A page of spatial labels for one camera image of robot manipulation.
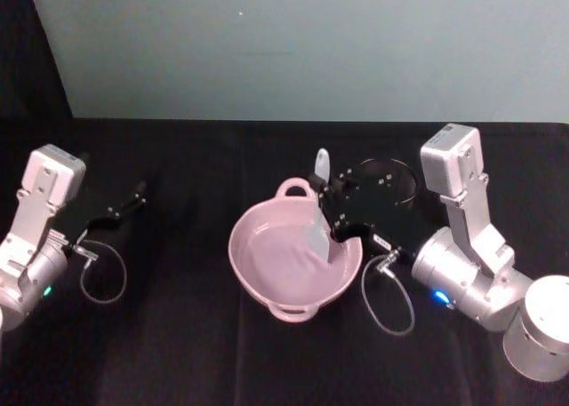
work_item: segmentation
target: black table surface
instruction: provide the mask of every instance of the black table surface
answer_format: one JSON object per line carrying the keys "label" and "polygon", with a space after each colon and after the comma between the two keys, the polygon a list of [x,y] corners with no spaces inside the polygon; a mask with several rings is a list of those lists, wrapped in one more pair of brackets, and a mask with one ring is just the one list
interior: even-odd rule
{"label": "black table surface", "polygon": [[[569,126],[476,124],[493,224],[532,278],[569,275]],[[315,318],[280,322],[242,289],[231,228],[279,184],[308,175],[326,147],[334,168],[396,157],[420,168],[441,123],[0,122],[0,233],[16,209],[28,154],[45,143],[91,155],[84,185],[109,203],[149,179],[148,207],[113,235],[129,268],[114,306],[80,293],[71,261],[53,294],[4,334],[0,404],[569,404],[569,379],[519,376],[489,333],[435,304],[406,274],[415,331],[374,325],[358,283]],[[381,278],[371,300],[405,324]]]}

